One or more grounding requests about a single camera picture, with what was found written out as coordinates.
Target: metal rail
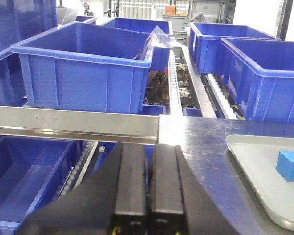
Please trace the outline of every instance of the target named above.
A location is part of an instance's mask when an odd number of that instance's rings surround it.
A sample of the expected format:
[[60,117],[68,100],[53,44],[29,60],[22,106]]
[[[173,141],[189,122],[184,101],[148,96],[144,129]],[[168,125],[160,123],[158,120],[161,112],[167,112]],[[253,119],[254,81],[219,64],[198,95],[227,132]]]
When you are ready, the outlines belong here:
[[201,81],[200,74],[197,72],[196,65],[191,60],[190,52],[186,46],[182,46],[184,58],[191,76],[191,88],[193,99],[198,108],[201,109],[204,118],[217,118],[216,113],[211,105],[207,92]]
[[0,134],[156,143],[158,116],[0,106]]

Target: blue storage crate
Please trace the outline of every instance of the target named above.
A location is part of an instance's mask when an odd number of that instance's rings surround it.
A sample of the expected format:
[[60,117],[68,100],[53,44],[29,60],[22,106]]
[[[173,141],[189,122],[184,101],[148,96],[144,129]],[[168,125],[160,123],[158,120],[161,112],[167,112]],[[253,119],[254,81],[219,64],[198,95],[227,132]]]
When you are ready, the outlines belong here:
[[190,23],[189,50],[198,72],[220,73],[223,64],[220,38],[262,38],[281,40],[245,25],[221,23]]
[[183,108],[183,115],[189,117],[202,117],[201,110],[196,108]]
[[88,23],[88,24],[96,24],[96,19],[93,16],[77,16],[75,21],[78,22],[84,22],[84,23]]
[[[170,21],[152,21],[129,18],[114,18],[103,24],[106,27],[127,29],[136,32],[150,34],[156,26],[162,31],[173,36],[172,23]],[[150,70],[164,71],[168,67],[169,48],[155,47]]]
[[71,169],[72,141],[0,139],[0,235],[13,234],[35,209],[57,198]]
[[11,49],[0,52],[0,105],[18,106],[25,96],[25,87],[18,54]]
[[158,116],[159,114],[166,114],[166,107],[163,105],[143,104],[143,109],[138,114]]
[[222,82],[246,119],[294,123],[294,42],[222,39]]
[[20,54],[28,104],[138,113],[153,47],[141,60],[133,58],[146,38],[141,33],[73,22],[12,45],[12,51]]
[[55,0],[0,0],[0,51],[56,26]]
[[[106,157],[110,154],[110,152],[112,151],[115,145],[116,145],[115,142],[101,143],[101,146],[105,147],[105,151],[99,153],[93,172],[95,172],[101,166],[101,164],[104,162]],[[149,164],[154,145],[145,144],[144,148],[146,151],[146,161],[147,161],[147,164]]]

